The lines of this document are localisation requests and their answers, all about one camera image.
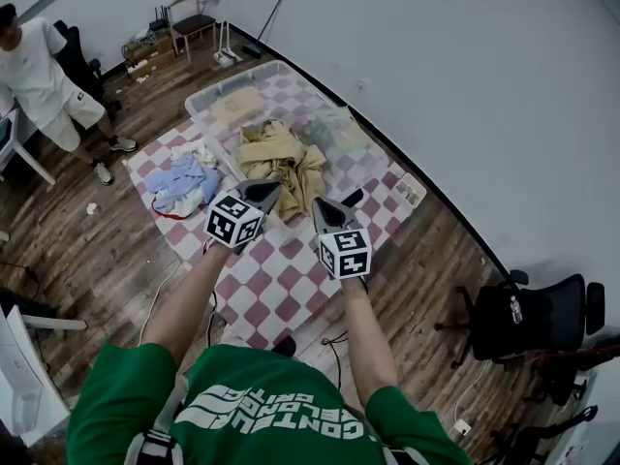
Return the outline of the person's right forearm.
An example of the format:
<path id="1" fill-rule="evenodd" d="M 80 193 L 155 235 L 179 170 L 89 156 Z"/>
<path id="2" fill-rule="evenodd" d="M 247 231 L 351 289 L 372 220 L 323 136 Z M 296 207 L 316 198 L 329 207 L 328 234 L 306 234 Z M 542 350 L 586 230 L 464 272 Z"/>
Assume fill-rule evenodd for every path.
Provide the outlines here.
<path id="1" fill-rule="evenodd" d="M 343 279 L 348 353 L 356 393 L 363 408 L 381 388 L 396 387 L 395 361 L 364 284 L 359 278 Z"/>

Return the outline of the green head broom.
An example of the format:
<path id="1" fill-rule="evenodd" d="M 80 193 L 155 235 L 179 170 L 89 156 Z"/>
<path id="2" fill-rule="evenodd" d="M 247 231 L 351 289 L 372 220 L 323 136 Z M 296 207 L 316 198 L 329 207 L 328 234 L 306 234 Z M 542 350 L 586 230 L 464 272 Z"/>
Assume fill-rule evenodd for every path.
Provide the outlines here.
<path id="1" fill-rule="evenodd" d="M 262 57 L 262 48 L 261 48 L 261 39 L 268 27 L 268 25 L 270 24 L 270 22 L 273 20 L 275 14 L 277 13 L 277 11 L 279 10 L 279 7 L 281 6 L 282 0 L 277 0 L 276 4 L 274 5 L 269 17 L 267 18 L 263 29 L 261 30 L 259 36 L 251 43 L 248 43 L 246 45 L 244 45 L 242 47 L 242 51 L 247 54 L 248 56 L 255 58 L 255 59 L 260 59 Z"/>

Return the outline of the black mesh office chair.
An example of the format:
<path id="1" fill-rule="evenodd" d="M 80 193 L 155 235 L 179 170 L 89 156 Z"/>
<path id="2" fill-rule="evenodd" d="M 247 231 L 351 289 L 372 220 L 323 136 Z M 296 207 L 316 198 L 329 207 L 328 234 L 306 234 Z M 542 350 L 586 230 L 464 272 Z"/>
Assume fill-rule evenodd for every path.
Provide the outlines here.
<path id="1" fill-rule="evenodd" d="M 483 286 L 471 298 L 464 286 L 458 286 L 466 306 L 468 320 L 434 329 L 466 330 L 465 347 L 460 358 L 451 363 L 461 366 L 467 355 L 481 361 L 507 364 L 529 352 L 570 353 L 577 351 L 587 335 L 605 326 L 605 286 L 586 282 L 580 274 L 545 288 L 530 289 L 526 272 L 514 269 L 510 278 L 496 285 Z M 520 303 L 523 322 L 512 320 L 510 298 Z"/>

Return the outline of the white desk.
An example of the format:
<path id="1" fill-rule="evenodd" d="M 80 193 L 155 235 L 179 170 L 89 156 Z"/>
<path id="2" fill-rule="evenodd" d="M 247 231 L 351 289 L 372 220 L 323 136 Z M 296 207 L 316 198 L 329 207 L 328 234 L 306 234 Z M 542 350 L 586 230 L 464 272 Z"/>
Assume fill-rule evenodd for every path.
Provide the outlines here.
<path id="1" fill-rule="evenodd" d="M 0 120 L 0 179 L 2 178 L 2 170 L 14 155 L 18 155 L 48 185 L 56 184 L 55 178 L 24 146 L 24 143 L 34 132 L 31 122 L 20 108 L 14 108 Z"/>

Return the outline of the cream flat paper bag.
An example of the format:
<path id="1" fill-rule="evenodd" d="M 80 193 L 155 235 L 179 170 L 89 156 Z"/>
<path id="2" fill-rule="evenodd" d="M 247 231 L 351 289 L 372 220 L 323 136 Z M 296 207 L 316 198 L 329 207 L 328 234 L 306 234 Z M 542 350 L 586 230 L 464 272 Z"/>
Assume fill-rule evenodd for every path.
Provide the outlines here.
<path id="1" fill-rule="evenodd" d="M 210 112 L 223 125 L 234 129 L 264 110 L 264 98 L 254 87 L 246 86 L 212 104 Z"/>

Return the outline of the tan yellow garment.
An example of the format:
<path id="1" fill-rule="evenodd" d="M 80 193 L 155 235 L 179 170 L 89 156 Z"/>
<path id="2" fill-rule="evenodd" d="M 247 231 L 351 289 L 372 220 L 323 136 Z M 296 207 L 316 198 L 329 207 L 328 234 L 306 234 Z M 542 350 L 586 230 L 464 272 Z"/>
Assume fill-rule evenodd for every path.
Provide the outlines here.
<path id="1" fill-rule="evenodd" d="M 314 199 L 326 195 L 325 155 L 318 146 L 301 142 L 280 120 L 242 127 L 235 158 L 247 178 L 282 185 L 273 211 L 284 223 L 298 214 L 311 215 Z"/>

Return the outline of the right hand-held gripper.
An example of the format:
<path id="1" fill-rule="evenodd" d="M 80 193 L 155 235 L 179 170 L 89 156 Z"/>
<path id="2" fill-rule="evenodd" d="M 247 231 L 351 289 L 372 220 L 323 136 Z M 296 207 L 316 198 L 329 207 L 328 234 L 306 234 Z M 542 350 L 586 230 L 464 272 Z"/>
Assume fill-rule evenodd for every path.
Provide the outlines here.
<path id="1" fill-rule="evenodd" d="M 320 262 L 334 279 L 348 279 L 369 273 L 372 244 L 366 228 L 344 203 L 315 198 L 312 202 L 314 227 L 318 235 Z"/>

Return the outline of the red white checkered table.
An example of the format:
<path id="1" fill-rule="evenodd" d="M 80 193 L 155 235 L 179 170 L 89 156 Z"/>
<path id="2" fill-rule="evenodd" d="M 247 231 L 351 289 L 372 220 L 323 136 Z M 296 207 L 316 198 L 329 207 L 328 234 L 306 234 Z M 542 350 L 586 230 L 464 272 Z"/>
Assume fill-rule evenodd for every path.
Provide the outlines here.
<path id="1" fill-rule="evenodd" d="M 147 176 L 167 170 L 172 153 L 195 140 L 205 138 L 190 118 L 130 159 L 127 170 L 143 203 L 153 201 L 145 184 Z M 363 225 L 374 249 L 392 238 L 414 211 L 394 191 L 405 171 L 389 159 L 389 167 L 398 177 L 388 184 L 397 205 L 396 217 L 382 229 Z M 227 179 L 219 161 L 218 169 L 222 189 L 238 184 Z M 227 263 L 216 286 L 216 308 L 240 338 L 253 347 L 265 348 L 296 330 L 337 291 L 338 284 L 319 261 L 312 220 L 299 215 L 284 223 L 270 217 L 263 234 Z"/>

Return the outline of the green printed t-shirt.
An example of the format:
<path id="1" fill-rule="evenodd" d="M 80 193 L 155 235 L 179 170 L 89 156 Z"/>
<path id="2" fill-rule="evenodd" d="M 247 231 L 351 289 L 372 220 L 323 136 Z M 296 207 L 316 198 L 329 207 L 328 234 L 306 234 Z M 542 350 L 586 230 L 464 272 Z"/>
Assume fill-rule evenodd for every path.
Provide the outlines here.
<path id="1" fill-rule="evenodd" d="M 69 423 L 69 465 L 121 465 L 174 388 L 176 364 L 163 347 L 106 345 Z M 431 412 L 397 387 L 370 397 L 358 418 L 315 368 L 270 351 L 206 349 L 169 434 L 185 465 L 472 465 Z"/>

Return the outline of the clear plastic storage bin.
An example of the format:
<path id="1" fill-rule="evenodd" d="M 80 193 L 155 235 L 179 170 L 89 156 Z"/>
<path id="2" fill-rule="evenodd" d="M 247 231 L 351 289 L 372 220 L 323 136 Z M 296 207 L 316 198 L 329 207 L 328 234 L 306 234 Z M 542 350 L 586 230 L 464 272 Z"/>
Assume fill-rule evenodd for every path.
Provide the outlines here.
<path id="1" fill-rule="evenodd" d="M 230 129 L 216 119 L 210 108 L 217 100 L 246 86 L 256 88 L 263 97 L 263 111 Z M 290 126 L 301 142 L 316 145 L 305 137 L 303 128 L 308 118 L 320 109 L 340 109 L 282 61 L 262 64 L 204 88 L 186 99 L 185 108 L 200 127 L 227 179 L 236 183 L 246 178 L 235 158 L 242 127 L 277 119 Z M 360 190 L 362 200 L 355 209 L 362 225 L 382 229 L 395 219 L 397 205 L 389 195 L 388 184 L 398 177 L 389 167 L 388 155 L 375 141 L 370 138 L 367 148 L 350 153 L 320 150 L 326 158 L 323 179 L 328 198 L 342 201 Z"/>

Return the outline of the person's left forearm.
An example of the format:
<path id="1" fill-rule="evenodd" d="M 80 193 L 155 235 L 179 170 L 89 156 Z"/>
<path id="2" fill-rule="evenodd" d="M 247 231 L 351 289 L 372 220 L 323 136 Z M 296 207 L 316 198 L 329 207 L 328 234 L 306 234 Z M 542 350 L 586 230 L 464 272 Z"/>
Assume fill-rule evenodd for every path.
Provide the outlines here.
<path id="1" fill-rule="evenodd" d="M 177 366 L 192 345 L 231 254 L 232 250 L 222 244 L 210 246 L 146 324 L 142 340 L 165 348 Z"/>

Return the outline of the wooden chair dark seat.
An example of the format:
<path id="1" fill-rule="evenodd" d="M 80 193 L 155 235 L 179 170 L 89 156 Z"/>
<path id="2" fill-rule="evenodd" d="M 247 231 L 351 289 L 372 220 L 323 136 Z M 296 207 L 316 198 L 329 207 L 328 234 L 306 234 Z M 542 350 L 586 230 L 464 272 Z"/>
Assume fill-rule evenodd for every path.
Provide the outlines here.
<path id="1" fill-rule="evenodd" d="M 201 0 L 174 0 L 166 6 L 170 35 L 172 37 L 175 54 L 180 55 L 178 41 L 183 40 L 188 63 L 192 63 L 189 39 L 211 29 L 212 41 L 216 40 L 217 20 L 207 15 L 201 7 Z"/>

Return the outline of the white dustpan stand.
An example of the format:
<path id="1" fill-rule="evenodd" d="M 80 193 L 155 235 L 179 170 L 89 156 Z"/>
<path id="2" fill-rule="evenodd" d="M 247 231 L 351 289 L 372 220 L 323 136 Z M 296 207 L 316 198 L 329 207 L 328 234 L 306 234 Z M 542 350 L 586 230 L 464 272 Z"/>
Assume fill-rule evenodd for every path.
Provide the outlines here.
<path id="1" fill-rule="evenodd" d="M 237 55 L 231 46 L 230 40 L 230 23 L 222 20 L 219 28 L 216 30 L 217 48 L 214 53 L 214 60 L 221 67 L 230 67 L 233 64 L 240 63 L 242 58 Z"/>

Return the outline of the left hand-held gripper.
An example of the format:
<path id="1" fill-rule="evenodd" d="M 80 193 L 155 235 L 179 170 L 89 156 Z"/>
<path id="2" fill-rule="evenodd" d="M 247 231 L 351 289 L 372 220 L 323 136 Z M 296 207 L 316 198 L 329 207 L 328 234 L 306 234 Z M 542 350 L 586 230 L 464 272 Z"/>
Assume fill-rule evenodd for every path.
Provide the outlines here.
<path id="1" fill-rule="evenodd" d="M 264 216 L 280 197 L 282 184 L 276 180 L 248 179 L 240 182 L 236 190 L 245 195 L 248 203 L 231 193 L 218 193 L 207 209 L 204 232 L 239 255 L 260 233 Z"/>

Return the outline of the white plastic container with items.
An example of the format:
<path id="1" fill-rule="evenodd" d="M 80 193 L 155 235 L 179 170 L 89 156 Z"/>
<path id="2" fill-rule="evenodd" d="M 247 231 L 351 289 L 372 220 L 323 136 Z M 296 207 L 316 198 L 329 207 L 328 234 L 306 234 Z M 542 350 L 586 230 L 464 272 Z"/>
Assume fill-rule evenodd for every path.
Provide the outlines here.
<path id="1" fill-rule="evenodd" d="M 405 172 L 397 181 L 394 191 L 398 199 L 416 209 L 427 194 L 427 189 L 411 174 Z"/>

